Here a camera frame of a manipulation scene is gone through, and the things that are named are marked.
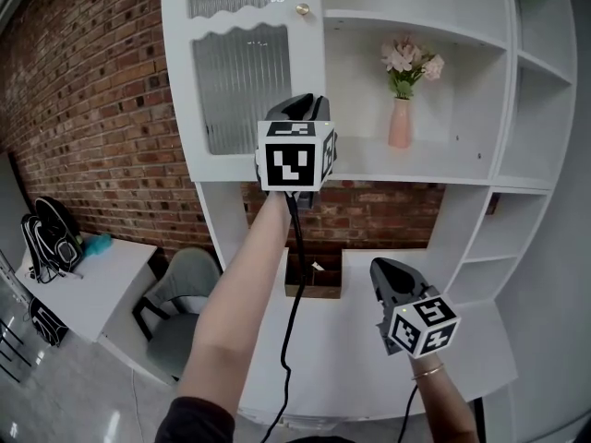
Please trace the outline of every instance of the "black cable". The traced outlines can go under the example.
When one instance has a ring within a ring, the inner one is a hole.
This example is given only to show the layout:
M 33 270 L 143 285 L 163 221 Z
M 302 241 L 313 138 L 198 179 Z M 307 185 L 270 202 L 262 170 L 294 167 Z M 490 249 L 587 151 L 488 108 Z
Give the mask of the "black cable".
M 285 408 L 287 407 L 287 403 L 289 401 L 289 379 L 292 376 L 292 369 L 285 362 L 285 355 L 287 354 L 287 345 L 289 344 L 289 339 L 292 336 L 292 329 L 294 328 L 294 321 L 296 320 L 296 313 L 297 308 L 299 306 L 299 301 L 301 300 L 302 295 L 304 294 L 304 288 L 306 287 L 306 256 L 304 255 L 304 240 L 302 239 L 302 229 L 299 224 L 299 216 L 297 214 L 297 203 L 296 199 L 288 193 L 285 193 L 285 198 L 287 199 L 287 207 L 292 216 L 292 221 L 294 222 L 295 243 L 297 244 L 297 255 L 299 257 L 299 267 L 301 269 L 301 275 L 299 278 L 299 287 L 297 289 L 297 294 L 295 295 L 292 311 L 289 315 L 289 320 L 287 321 L 287 331 L 285 332 L 285 338 L 283 339 L 283 347 L 281 350 L 281 366 L 283 369 L 285 369 L 285 384 L 283 386 L 283 406 L 279 413 L 277 413 L 275 420 L 267 430 L 267 433 L 265 434 L 265 437 L 262 439 L 261 443 L 265 443 L 265 441 L 267 441 L 267 439 L 271 436 L 273 428 L 281 420 L 283 412 L 285 411 Z
M 402 443 L 402 441 L 403 441 L 404 432 L 406 431 L 406 422 L 408 422 L 408 414 L 410 413 L 410 406 L 413 403 L 413 399 L 415 398 L 415 394 L 416 394 L 417 389 L 418 389 L 418 386 L 415 386 L 413 391 L 410 393 L 410 398 L 408 399 L 408 403 L 406 404 L 406 412 L 404 414 L 403 427 L 400 430 L 400 436 L 398 437 L 398 443 Z

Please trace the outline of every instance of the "cabinet door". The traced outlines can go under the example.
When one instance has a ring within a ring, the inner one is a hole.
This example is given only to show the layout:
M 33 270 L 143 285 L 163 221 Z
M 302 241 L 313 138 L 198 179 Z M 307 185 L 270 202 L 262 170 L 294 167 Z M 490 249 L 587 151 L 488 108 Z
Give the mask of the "cabinet door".
M 292 95 L 325 93 L 320 0 L 162 4 L 176 120 L 192 180 L 255 180 L 257 121 Z M 305 15 L 302 7 L 309 8 Z

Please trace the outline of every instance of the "black sleeve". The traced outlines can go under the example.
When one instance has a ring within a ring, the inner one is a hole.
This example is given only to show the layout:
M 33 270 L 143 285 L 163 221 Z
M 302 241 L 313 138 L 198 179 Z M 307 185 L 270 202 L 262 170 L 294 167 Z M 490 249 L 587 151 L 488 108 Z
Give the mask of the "black sleeve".
M 179 397 L 170 405 L 155 443 L 231 443 L 235 422 L 223 408 L 194 397 Z

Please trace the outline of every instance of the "cabinet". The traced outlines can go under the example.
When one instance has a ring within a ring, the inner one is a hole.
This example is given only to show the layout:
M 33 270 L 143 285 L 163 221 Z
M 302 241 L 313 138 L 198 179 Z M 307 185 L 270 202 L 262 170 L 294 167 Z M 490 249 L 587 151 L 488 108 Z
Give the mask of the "cabinet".
M 295 395 L 293 422 L 404 414 L 406 361 L 376 358 L 375 376 L 356 361 L 382 348 L 368 325 L 380 321 L 368 285 L 374 257 L 417 267 L 461 307 L 464 331 L 446 358 L 465 396 L 516 378 L 494 298 L 543 219 L 566 152 L 577 72 L 570 0 L 163 0 L 163 27 L 187 164 L 224 268 L 247 234 L 240 182 L 256 179 L 256 122 L 291 95 L 330 100 L 332 179 L 447 185 L 426 249 L 346 250 L 342 299 L 302 301 L 294 386 L 309 396 L 319 372 L 340 380 L 312 402 Z M 386 142 L 392 95 L 380 62 L 383 40 L 401 32 L 446 61 L 440 80 L 418 83 L 415 139 L 402 151 Z M 284 277 L 282 261 L 242 402 L 265 422 L 281 406 L 283 370 L 270 362 L 291 307 Z

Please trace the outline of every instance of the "pink vase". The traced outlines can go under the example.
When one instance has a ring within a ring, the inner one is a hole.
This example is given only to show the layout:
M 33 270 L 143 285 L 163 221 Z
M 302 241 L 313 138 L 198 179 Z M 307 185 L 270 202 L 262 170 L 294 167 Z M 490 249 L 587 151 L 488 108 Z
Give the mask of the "pink vase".
M 402 150 L 408 148 L 412 141 L 412 130 L 410 101 L 394 99 L 388 144 Z

